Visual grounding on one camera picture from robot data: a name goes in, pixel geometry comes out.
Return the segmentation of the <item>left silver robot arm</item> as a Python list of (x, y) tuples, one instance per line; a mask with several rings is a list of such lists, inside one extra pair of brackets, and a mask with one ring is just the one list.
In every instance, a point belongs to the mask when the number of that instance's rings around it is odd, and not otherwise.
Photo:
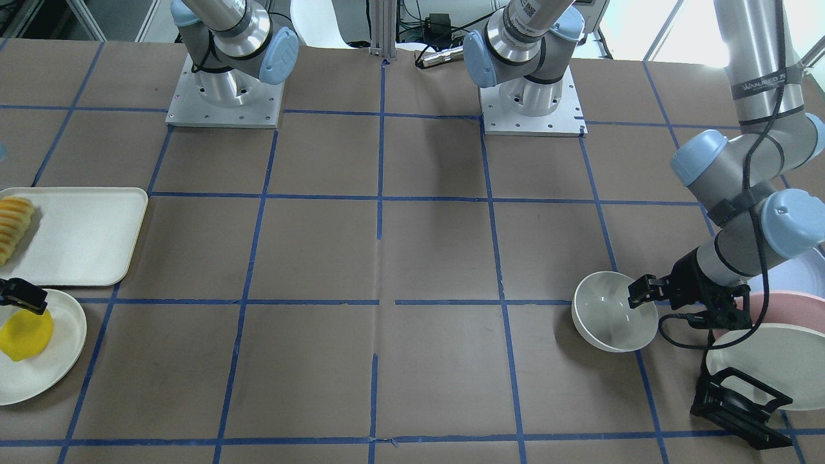
[[(705, 130), (672, 156), (671, 169), (718, 227), (714, 239), (678, 260), (664, 277), (645, 275), (623, 291), (631, 308), (699, 303), (697, 325), (755, 330), (767, 317), (769, 270), (823, 241), (823, 202), (774, 179), (823, 151), (823, 121), (802, 98), (804, 64), (793, 51), (781, 1), (716, 1), (726, 68), (741, 134)], [(483, 32), (463, 39), (463, 59), (480, 88), (516, 79), (555, 85), (583, 30), (569, 1), (512, 1)]]

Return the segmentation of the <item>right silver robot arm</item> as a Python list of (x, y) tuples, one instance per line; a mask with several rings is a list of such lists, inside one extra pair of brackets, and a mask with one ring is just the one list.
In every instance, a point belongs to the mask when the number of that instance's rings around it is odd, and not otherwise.
[(36, 205), (2, 300), (248, 297), (297, 38), (253, 1), (174, 1), (183, 44), (3, 39), (2, 197)]

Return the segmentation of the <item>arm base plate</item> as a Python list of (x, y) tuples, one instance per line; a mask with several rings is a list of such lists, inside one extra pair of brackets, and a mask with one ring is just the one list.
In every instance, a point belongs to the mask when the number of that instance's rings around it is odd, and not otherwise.
[(193, 71), (187, 56), (165, 121), (174, 127), (277, 129), (285, 85), (238, 70)]
[(478, 95), (489, 135), (580, 137), (588, 133), (570, 68), (555, 83), (521, 77), (480, 88)]

